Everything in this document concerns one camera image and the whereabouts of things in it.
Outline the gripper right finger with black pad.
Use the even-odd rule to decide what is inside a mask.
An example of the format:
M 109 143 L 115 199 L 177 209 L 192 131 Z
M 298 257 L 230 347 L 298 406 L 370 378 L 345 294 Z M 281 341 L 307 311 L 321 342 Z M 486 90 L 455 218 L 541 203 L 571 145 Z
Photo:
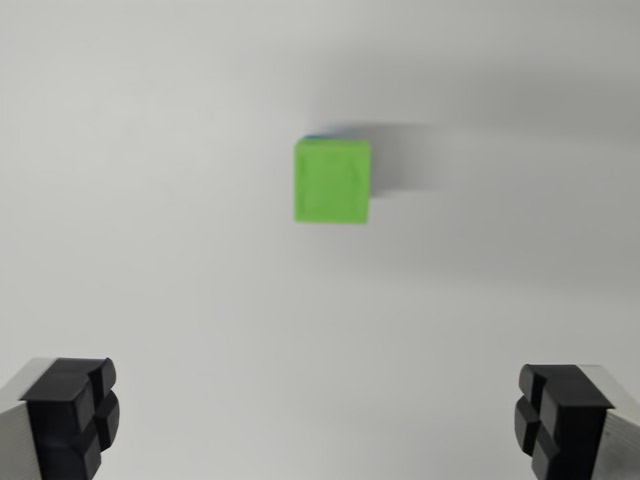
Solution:
M 538 479 L 637 479 L 639 401 L 600 365 L 526 364 L 514 410 Z

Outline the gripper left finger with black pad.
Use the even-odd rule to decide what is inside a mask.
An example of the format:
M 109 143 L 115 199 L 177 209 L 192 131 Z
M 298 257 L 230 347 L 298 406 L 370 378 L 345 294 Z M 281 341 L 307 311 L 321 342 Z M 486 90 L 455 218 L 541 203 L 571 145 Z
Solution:
M 88 480 L 116 438 L 109 358 L 33 358 L 1 387 L 1 477 Z

